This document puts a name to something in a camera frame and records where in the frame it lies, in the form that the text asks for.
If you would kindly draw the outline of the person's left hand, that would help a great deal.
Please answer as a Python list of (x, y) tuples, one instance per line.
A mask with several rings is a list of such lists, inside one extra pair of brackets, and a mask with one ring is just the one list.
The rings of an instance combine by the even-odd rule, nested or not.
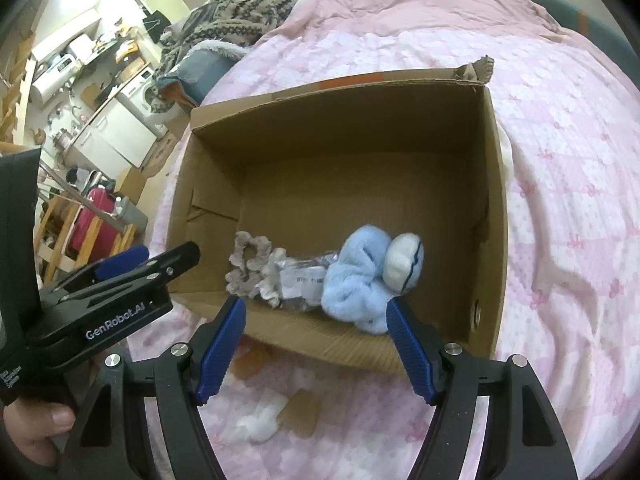
[(3, 420), (12, 442), (28, 460), (55, 469), (60, 452), (51, 438), (69, 432), (76, 415), (64, 404), (17, 399), (3, 409)]

